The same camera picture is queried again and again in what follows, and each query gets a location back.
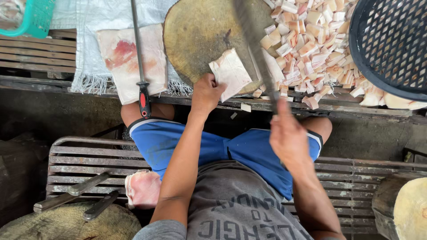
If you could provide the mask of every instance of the wooden table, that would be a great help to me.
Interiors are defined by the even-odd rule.
[[[70,91],[73,73],[76,70],[76,30],[51,30],[52,38],[37,39],[27,37],[10,38],[0,35],[0,88],[77,94]],[[335,87],[333,95],[325,95],[319,102],[319,108],[309,109],[301,103],[304,96],[312,94],[295,92],[292,88],[288,95],[294,97],[290,104],[292,112],[304,116],[340,117],[364,120],[387,120],[396,123],[414,123],[427,125],[426,111],[387,109],[380,107],[361,107],[363,96],[353,98],[351,89]],[[117,92],[107,89],[104,95],[97,97],[118,98]],[[152,96],[153,102],[190,105],[191,96],[179,96],[161,93]],[[219,103],[218,108],[240,111],[242,103],[251,105],[252,110],[270,111],[268,100],[250,97],[231,98]]]

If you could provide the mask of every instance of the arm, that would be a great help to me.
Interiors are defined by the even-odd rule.
[[[326,191],[317,179],[307,143],[307,131],[290,113],[287,101],[278,102],[271,121],[270,144],[294,181],[294,203],[301,224],[314,239],[345,239]]]
[[[150,223],[177,220],[187,227],[188,205],[196,185],[203,126],[225,88],[226,85],[216,85],[213,74],[205,74],[194,84],[188,121],[164,174]]]

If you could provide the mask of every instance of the teal plastic basket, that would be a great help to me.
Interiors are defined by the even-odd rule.
[[[49,32],[56,0],[27,0],[21,26],[15,30],[0,29],[8,37],[28,36],[45,38]]]

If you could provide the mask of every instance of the gray t-shirt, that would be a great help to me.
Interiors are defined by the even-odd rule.
[[[178,221],[160,220],[142,228],[134,240],[312,240],[282,200],[248,167],[216,161],[199,167],[187,229]]]

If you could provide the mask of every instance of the wooden stump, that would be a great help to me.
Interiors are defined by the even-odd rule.
[[[255,19],[255,33],[261,40],[264,28],[273,24],[271,9],[262,0],[248,0]],[[235,48],[252,83],[240,94],[252,93],[260,81],[251,60],[242,29],[234,16],[233,0],[180,0],[168,12],[164,22],[166,55],[181,79],[191,86],[204,73],[208,63],[228,49]]]
[[[93,204],[66,204],[23,216],[0,228],[0,240],[130,240],[141,229],[136,216],[116,204],[86,222],[83,213]]]
[[[427,239],[427,178],[394,174],[381,182],[372,198],[378,232],[389,240]]]

